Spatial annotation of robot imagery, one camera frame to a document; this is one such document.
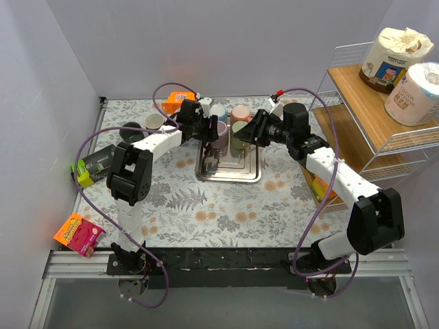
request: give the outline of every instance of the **white cup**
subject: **white cup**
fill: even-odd
[[[160,113],[151,113],[145,118],[146,129],[158,130],[165,123],[165,118]]]

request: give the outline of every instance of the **cable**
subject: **cable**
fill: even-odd
[[[334,119],[333,116],[331,114],[331,110],[329,109],[329,107],[327,106],[327,104],[324,102],[324,100],[315,92],[313,92],[312,90],[308,89],[308,88],[290,88],[287,90],[280,90],[276,93],[277,97],[285,94],[285,93],[289,93],[291,91],[305,91],[306,93],[309,93],[311,95],[313,95],[316,99],[319,100],[320,103],[322,103],[324,109],[326,110],[326,112],[328,113],[328,117],[329,120],[331,122],[331,129],[333,131],[333,135],[334,135],[334,140],[335,140],[335,159],[338,159],[338,156],[340,154],[340,146],[338,144],[338,137],[337,137],[337,130],[335,128],[335,123],[334,123]],[[326,272],[335,269],[336,267],[338,267],[339,265],[341,265],[342,263],[344,263],[346,260],[349,259],[349,256],[345,256],[342,259],[340,259],[339,261],[337,261],[335,264],[331,265],[330,267],[328,267],[327,269],[323,269],[321,271],[317,271],[317,272],[313,272],[313,273],[302,273],[299,272],[298,268],[297,268],[297,260],[298,260],[298,255],[300,252],[300,248],[302,247],[303,242],[305,241],[309,231],[311,230],[312,225],[314,224],[314,222],[316,221],[318,215],[322,212],[322,209],[324,207],[324,205],[326,204],[329,195],[332,192],[334,183],[335,183],[335,177],[337,176],[337,171],[338,171],[338,162],[335,162],[334,164],[334,170],[332,172],[332,176],[331,176],[331,181],[329,182],[329,186],[328,186],[328,190],[325,193],[323,200],[320,202],[320,205],[317,207],[316,212],[314,213],[313,217],[311,218],[311,221],[308,223],[308,226],[305,228],[305,231],[303,232],[302,236],[299,239],[299,242],[297,244],[296,250],[294,251],[294,256],[293,256],[293,270],[294,273],[297,276],[302,276],[302,277],[307,277],[307,276],[319,276],[320,274],[325,274]],[[348,286],[351,284],[355,274],[357,273],[357,268],[358,268],[358,262],[359,262],[359,256],[357,255],[357,263],[355,264],[355,268],[352,272],[352,276],[349,278],[348,282],[343,286],[343,288],[341,288],[337,293],[330,295],[328,297],[335,297],[338,296],[339,294],[341,294],[343,291],[345,291]]]
[[[189,91],[191,91],[191,92],[193,92],[193,94],[195,95],[195,96],[197,96],[198,94],[194,91],[194,90],[192,90],[191,88],[189,88],[189,87],[187,87],[187,86],[185,86],[184,84],[179,84],[178,82],[167,82],[167,83],[165,83],[165,84],[161,84],[160,86],[158,86],[157,88],[156,88],[156,90],[152,93],[152,102],[153,102],[153,104],[154,104],[154,107],[165,117],[165,118],[167,118],[168,120],[170,120],[172,123],[174,123],[175,125],[176,125],[176,128],[175,129],[172,129],[172,130],[167,130],[166,131],[166,133],[170,133],[170,132],[175,132],[175,131],[177,131],[178,130],[178,128],[179,128],[179,124],[178,124],[178,122],[177,121],[175,121],[174,119],[172,119],[172,118],[170,118],[166,113],[164,113],[159,107],[158,107],[158,105],[157,105],[157,103],[156,103],[156,93],[158,92],[158,90],[160,89],[160,88],[162,88],[162,87],[164,87],[164,86],[169,86],[169,85],[176,85],[176,86],[180,86],[180,87],[183,87],[183,88],[186,88],[187,90],[189,90]],[[81,157],[81,153],[82,153],[82,151],[84,150],[84,148],[85,148],[85,145],[87,145],[87,143],[89,142],[89,141],[91,141],[93,138],[95,138],[97,135],[99,135],[99,134],[101,134],[101,133],[103,133],[103,132],[108,132],[108,131],[110,131],[110,130],[131,130],[131,131],[135,131],[135,132],[147,132],[147,133],[149,133],[149,134],[160,134],[160,133],[162,133],[162,131],[160,131],[160,130],[149,130],[149,129],[143,129],[143,128],[133,128],[133,127],[109,127],[109,128],[104,128],[104,129],[102,129],[102,130],[99,130],[99,131],[97,131],[97,132],[95,132],[94,134],[92,134],[92,135],[90,135],[83,143],[82,143],[82,145],[80,146],[80,149],[79,149],[79,151],[78,151],[78,154],[76,155],[76,159],[75,159],[75,166],[74,166],[74,175],[73,175],[73,178],[74,178],[74,181],[75,181],[75,185],[76,185],[76,188],[78,189],[78,192],[79,192],[79,194],[84,198],[84,200],[90,205],[90,207],[91,208],[93,208],[94,210],[96,210],[96,212],[98,213],[98,214],[100,214],[103,218],[105,218],[107,221],[109,221],[111,224],[113,224],[115,227],[116,227],[116,229],[118,229],[120,232],[122,232],[127,238],[128,238],[128,240],[130,240],[132,243],[134,243],[140,250],[142,250],[142,252],[144,252],[145,254],[147,254],[149,257],[151,257],[152,259],[154,259],[156,262],[157,262],[157,264],[159,264],[160,265],[160,267],[162,268],[162,270],[163,270],[163,275],[164,275],[164,277],[165,277],[165,287],[166,287],[166,289],[165,289],[165,294],[164,294],[164,296],[163,296],[163,298],[162,298],[162,300],[159,302],[159,303],[157,303],[157,304],[155,304],[155,305],[149,305],[149,304],[147,304],[147,303],[145,303],[145,302],[143,302],[143,301],[141,301],[141,300],[138,300],[138,299],[136,299],[136,298],[132,298],[132,297],[130,297],[130,296],[127,296],[127,295],[124,295],[124,294],[122,294],[121,295],[121,297],[125,297],[125,298],[127,298],[128,300],[130,300],[130,301],[133,301],[133,302],[135,302],[135,303],[137,303],[137,304],[140,304],[140,305],[142,305],[142,306],[144,306],[144,307],[146,307],[146,308],[158,308],[160,305],[162,305],[164,302],[165,302],[165,300],[166,300],[166,297],[167,297],[167,295],[168,295],[168,293],[169,293],[169,277],[168,277],[168,275],[167,275],[167,271],[166,271],[166,268],[165,268],[165,266],[163,265],[163,263],[155,256],[155,255],[153,255],[153,253],[151,253],[150,251],[148,251],[145,247],[143,247],[142,245],[140,245],[139,243],[137,243],[137,241],[136,240],[134,240],[125,230],[124,230],[124,228],[122,228],[118,223],[116,223],[113,219],[111,219],[107,214],[105,214],[104,212],[102,212],[102,210],[100,210],[86,195],[85,195],[85,193],[84,193],[84,191],[83,191],[83,189],[82,189],[82,187],[80,186],[80,184],[79,184],[79,182],[78,182],[78,162],[79,162],[79,160],[80,160],[80,157]]]

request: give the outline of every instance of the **table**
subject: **table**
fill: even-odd
[[[311,97],[284,98],[308,108]],[[228,111],[238,104],[252,112],[269,109],[266,97],[215,99]],[[102,128],[136,121],[143,126],[145,116],[156,111],[151,100],[114,100],[105,109]],[[322,135],[310,113],[311,131]],[[99,135],[96,150],[122,139],[118,131]],[[195,177],[198,142],[189,141],[160,157],[153,166],[152,187],[143,207],[142,232],[147,247],[293,247],[316,211],[299,165],[283,145],[261,150],[262,177],[257,183],[203,182]],[[113,219],[114,199],[102,180],[85,189],[90,199]],[[118,231],[84,200],[78,212],[103,227],[106,237],[100,247],[117,241]],[[347,210],[320,215],[304,246],[343,230]]]

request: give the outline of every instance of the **dish rack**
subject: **dish rack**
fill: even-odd
[[[318,94],[331,109],[340,158],[366,180],[377,182],[398,178],[400,182],[428,160],[426,149],[439,146],[439,119],[436,115],[424,125],[406,127],[388,115],[384,108],[388,94],[369,88],[359,77],[361,64],[372,45],[373,42],[367,42],[336,47]],[[320,92],[330,83],[335,91]],[[310,109],[334,148],[334,135],[323,105],[315,98]],[[311,188],[312,174],[301,169]],[[336,197],[327,202],[322,212],[347,208],[343,200]]]

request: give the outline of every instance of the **silver tray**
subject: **silver tray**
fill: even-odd
[[[228,147],[218,150],[200,142],[195,175],[201,180],[252,183],[261,179],[261,172],[261,154],[256,145],[238,150],[230,146],[229,139]]]

